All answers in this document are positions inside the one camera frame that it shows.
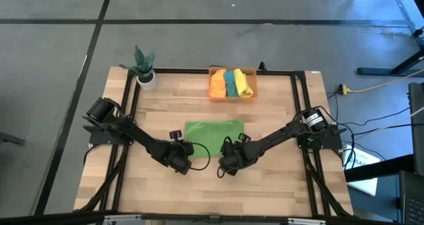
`potted plant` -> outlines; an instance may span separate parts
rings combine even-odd
[[[124,66],[123,64],[120,64],[119,66],[133,71],[136,74],[137,82],[140,84],[142,89],[146,91],[155,89],[156,86],[158,86],[158,80],[153,70],[154,54],[149,53],[146,57],[144,57],[144,54],[138,46],[135,46],[134,56],[136,66]]]

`orange container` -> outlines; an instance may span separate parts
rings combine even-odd
[[[240,69],[243,73],[246,74],[247,84],[253,90],[253,95],[251,97],[225,97],[225,98],[213,98],[211,97],[211,77],[215,74],[218,69],[234,70]],[[208,96],[211,101],[215,102],[253,102],[258,97],[258,80],[256,78],[256,69],[253,67],[216,67],[212,66],[209,68],[209,91]]]

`floor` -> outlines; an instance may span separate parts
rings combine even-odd
[[[424,26],[411,0],[402,1],[413,22]],[[0,19],[97,19],[102,4],[103,0],[0,0]],[[395,0],[111,0],[105,18],[403,20]],[[0,147],[0,217],[32,213],[94,29],[94,24],[0,24],[0,131],[26,139],[23,147]],[[81,116],[101,96],[109,67],[134,63],[135,44],[155,52],[158,68],[256,67],[264,61],[268,69],[321,71],[328,92],[340,83],[361,89],[393,80],[359,76],[355,69],[392,68],[418,51],[410,30],[394,25],[105,24],[47,213],[72,210],[89,138]],[[408,107],[408,83],[422,81],[413,78],[338,97],[339,122],[364,122],[398,112]],[[334,115],[334,99],[330,104]],[[352,129],[385,126],[406,115]],[[410,128],[385,130],[358,143],[387,159],[412,152]]]

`wooden tabletop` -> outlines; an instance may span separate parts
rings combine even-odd
[[[158,73],[158,88],[141,91],[136,121],[155,138],[169,140],[169,131],[184,131],[186,121],[244,121],[244,132],[252,140],[261,139],[283,127],[295,114],[292,85],[288,76],[259,75],[259,97],[255,103],[211,102],[207,97],[207,74]],[[320,72],[306,72],[312,106],[328,108]],[[127,71],[112,67],[103,96],[121,102]],[[130,92],[129,107],[135,80]],[[303,95],[297,84],[302,108]],[[75,208],[81,208],[102,184],[111,146],[99,146],[87,157]],[[203,167],[207,158],[189,158],[193,167]],[[344,209],[352,213],[340,158],[331,150],[321,150],[328,188]],[[119,203],[120,212],[159,214],[222,214],[255,216],[311,216],[305,169],[296,139],[269,150],[258,163],[240,170],[236,176],[217,177],[218,158],[204,171],[175,173],[150,158],[144,147],[134,143],[129,150]],[[115,185],[109,194],[111,206]],[[315,185],[319,212],[321,195]]]

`green cloth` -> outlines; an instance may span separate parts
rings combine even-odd
[[[229,136],[234,142],[240,133],[244,133],[244,122],[242,120],[224,120],[224,121],[200,121],[186,122],[184,140],[196,142],[206,146],[211,153],[211,157],[221,155],[221,146],[224,138]],[[205,148],[193,145],[195,158],[207,158]]]

